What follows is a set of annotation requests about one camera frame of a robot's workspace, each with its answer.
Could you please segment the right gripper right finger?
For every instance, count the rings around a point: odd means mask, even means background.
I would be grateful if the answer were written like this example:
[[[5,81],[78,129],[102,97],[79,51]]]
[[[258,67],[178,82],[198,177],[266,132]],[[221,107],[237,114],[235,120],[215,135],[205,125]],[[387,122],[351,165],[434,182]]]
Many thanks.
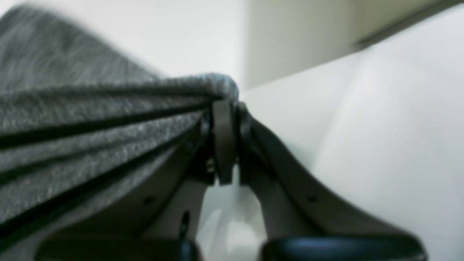
[[[416,236],[355,207],[318,181],[283,142],[237,106],[240,183],[260,202],[261,261],[426,261]]]

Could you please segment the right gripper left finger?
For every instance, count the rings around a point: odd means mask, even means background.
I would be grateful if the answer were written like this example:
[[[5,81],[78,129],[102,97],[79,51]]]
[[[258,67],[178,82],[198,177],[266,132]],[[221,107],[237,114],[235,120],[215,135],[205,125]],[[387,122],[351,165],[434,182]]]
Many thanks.
[[[216,101],[133,191],[46,238],[37,261],[200,261],[195,244],[209,186],[232,183],[236,103]]]

